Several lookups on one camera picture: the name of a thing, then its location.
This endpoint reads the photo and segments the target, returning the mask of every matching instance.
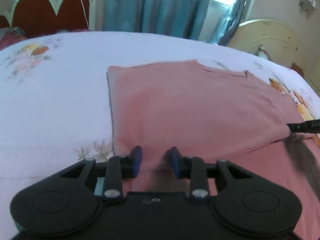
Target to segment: headboard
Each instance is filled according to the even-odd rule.
[[[88,21],[89,30],[94,31],[96,0],[82,0],[82,3],[81,0],[15,0],[10,12],[0,12],[0,28],[21,27],[25,36],[32,38],[61,29],[88,29]]]
[[[239,25],[228,47],[257,54],[260,45],[266,49],[271,61],[291,68],[295,63],[303,69],[303,48],[295,33],[281,22],[258,19]]]

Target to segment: pink pillow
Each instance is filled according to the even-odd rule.
[[[21,39],[19,38],[19,35],[17,33],[13,33],[13,32],[5,33],[2,40],[0,41],[0,50],[3,50],[6,47],[16,44],[20,41]]]

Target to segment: hole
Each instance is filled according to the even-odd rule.
[[[105,179],[104,177],[97,178],[97,182],[96,182],[95,189],[93,192],[96,196],[102,196],[104,179]]]
[[[145,204],[151,204],[152,200],[150,198],[145,198],[144,200],[142,200],[142,202]]]
[[[212,185],[212,189],[210,188],[210,196],[216,196],[218,194],[217,190],[216,190],[216,180],[214,178],[208,178],[208,183],[209,185]]]
[[[244,173],[241,170],[238,170],[236,167],[229,166],[228,170],[230,171],[230,173],[234,179],[251,179],[252,178],[252,176]]]
[[[61,178],[77,179],[80,176],[84,167],[85,167],[85,164],[79,165],[79,166],[75,167],[73,170],[67,171],[65,174],[62,174],[60,177]]]

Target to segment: red headboard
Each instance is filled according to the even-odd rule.
[[[93,0],[82,0],[85,15],[90,22],[90,3]],[[27,38],[54,34],[58,30],[88,29],[81,0],[19,0],[14,8],[12,27],[21,27]],[[0,28],[10,27],[7,18],[0,16]]]

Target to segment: blue curtain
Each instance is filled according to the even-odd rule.
[[[236,0],[229,7],[226,13],[221,17],[208,43],[216,43],[226,46],[235,34],[244,11],[244,3],[246,0]]]
[[[197,40],[210,0],[107,0],[105,31],[157,33]]]

